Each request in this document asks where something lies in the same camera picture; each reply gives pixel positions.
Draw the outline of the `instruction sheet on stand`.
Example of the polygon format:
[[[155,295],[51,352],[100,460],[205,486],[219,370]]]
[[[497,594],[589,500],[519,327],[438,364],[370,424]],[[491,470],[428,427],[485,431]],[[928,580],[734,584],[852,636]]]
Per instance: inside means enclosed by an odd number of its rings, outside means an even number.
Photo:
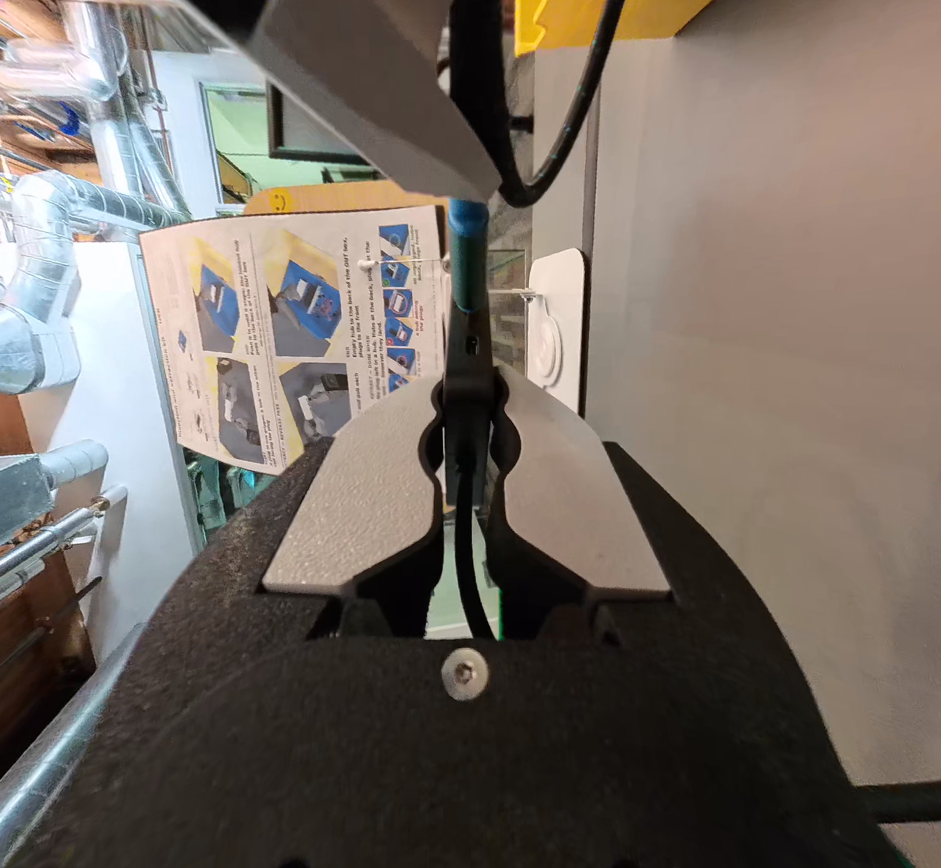
[[[307,214],[304,208],[310,193],[328,195],[333,213],[389,211],[431,205],[446,210],[449,204],[445,197],[409,192],[391,180],[354,180],[264,189],[249,199],[242,215]]]

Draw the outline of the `silver ventilation duct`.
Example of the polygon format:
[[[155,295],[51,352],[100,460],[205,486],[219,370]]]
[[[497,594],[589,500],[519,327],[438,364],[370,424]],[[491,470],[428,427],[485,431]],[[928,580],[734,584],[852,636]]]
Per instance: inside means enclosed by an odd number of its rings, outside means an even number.
[[[1,300],[1,392],[73,383],[81,371],[70,312],[80,289],[79,223],[138,234],[189,215],[56,170],[25,176],[10,196],[16,269]]]
[[[119,95],[124,74],[133,75],[132,53],[145,53],[149,78],[135,85],[138,98],[167,108],[154,81],[148,13],[144,6],[64,4],[64,41],[23,37],[2,44],[2,116],[33,117],[67,135],[78,132],[66,123],[69,107],[95,106]]]

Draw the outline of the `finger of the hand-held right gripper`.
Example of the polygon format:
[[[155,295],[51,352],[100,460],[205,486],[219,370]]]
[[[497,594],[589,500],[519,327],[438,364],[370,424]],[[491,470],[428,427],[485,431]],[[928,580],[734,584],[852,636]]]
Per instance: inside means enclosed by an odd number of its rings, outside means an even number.
[[[499,177],[436,75],[453,0],[266,0],[248,56],[403,189],[488,201]]]

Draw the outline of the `black square adapter hub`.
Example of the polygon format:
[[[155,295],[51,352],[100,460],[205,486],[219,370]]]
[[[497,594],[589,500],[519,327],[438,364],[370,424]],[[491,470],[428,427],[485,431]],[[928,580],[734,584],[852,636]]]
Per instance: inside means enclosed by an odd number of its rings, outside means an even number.
[[[448,496],[455,498],[460,473],[470,463],[477,481],[486,474],[492,420],[499,394],[492,356],[490,303],[484,294],[475,311],[451,305],[442,386],[444,464]]]

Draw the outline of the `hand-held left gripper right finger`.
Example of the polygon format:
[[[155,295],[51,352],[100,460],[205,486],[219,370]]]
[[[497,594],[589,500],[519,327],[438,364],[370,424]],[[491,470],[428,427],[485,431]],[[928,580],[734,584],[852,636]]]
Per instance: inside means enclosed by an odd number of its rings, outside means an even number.
[[[506,596],[664,599],[664,570],[599,437],[518,373],[500,374],[490,575]]]

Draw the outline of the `printed instruction sheet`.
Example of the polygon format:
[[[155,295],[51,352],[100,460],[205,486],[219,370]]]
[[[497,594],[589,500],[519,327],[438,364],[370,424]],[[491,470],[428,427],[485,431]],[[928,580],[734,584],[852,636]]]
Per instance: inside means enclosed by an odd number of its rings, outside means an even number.
[[[265,214],[139,244],[183,448],[276,475],[445,364],[444,207]]]

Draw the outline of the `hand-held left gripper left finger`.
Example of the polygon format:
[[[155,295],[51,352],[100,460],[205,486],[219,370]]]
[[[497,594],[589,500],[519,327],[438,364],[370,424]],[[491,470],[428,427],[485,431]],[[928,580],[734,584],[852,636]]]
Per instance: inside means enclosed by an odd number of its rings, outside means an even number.
[[[267,592],[350,595],[400,565],[443,566],[441,387],[420,377],[342,427],[263,576]]]

